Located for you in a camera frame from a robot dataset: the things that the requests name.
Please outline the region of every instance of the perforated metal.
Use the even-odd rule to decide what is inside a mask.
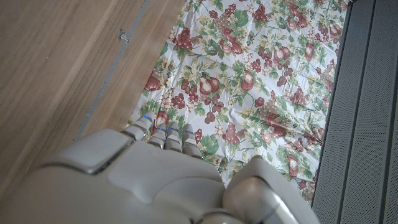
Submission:
[[[396,223],[398,221],[398,110],[394,122],[394,135],[392,138],[391,159],[386,194],[386,205],[383,223]]]
[[[336,83],[333,107],[323,149],[313,210],[321,223],[336,223],[341,208],[341,196],[346,165],[355,123],[363,64],[366,56],[372,0],[355,5],[349,21],[340,72]]]
[[[397,66],[398,23],[395,0],[376,1],[356,129],[351,150],[342,223],[379,223]]]

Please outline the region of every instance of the robot finger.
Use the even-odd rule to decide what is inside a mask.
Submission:
[[[143,140],[145,133],[152,126],[153,120],[155,118],[155,113],[152,111],[147,112],[142,115],[136,122],[128,126],[122,133],[127,134],[134,138],[135,141]]]
[[[157,127],[155,130],[155,133],[148,140],[148,143],[163,149],[164,142],[166,140],[166,132],[166,124],[159,125],[159,127]]]
[[[178,136],[179,136],[178,124],[174,121],[170,124],[170,127],[167,130],[167,138],[164,149],[182,152]]]
[[[197,146],[195,136],[193,135],[192,125],[186,124],[183,130],[184,132],[182,136],[182,152],[188,156],[203,159],[203,156]]]

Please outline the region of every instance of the wooden floor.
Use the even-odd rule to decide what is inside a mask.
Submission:
[[[0,199],[79,131],[123,129],[182,5],[0,0]],[[135,32],[105,80],[125,45],[120,28]]]

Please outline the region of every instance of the white robotic hand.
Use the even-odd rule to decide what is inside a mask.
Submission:
[[[122,133],[105,129],[43,161],[0,205],[0,223],[318,223],[303,198],[261,156],[225,189],[203,161],[192,127],[154,113]]]

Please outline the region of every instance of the plastic tablecloth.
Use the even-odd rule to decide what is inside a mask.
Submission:
[[[190,123],[225,184],[259,154],[311,202],[346,9],[186,1],[127,125],[149,110],[152,133]]]

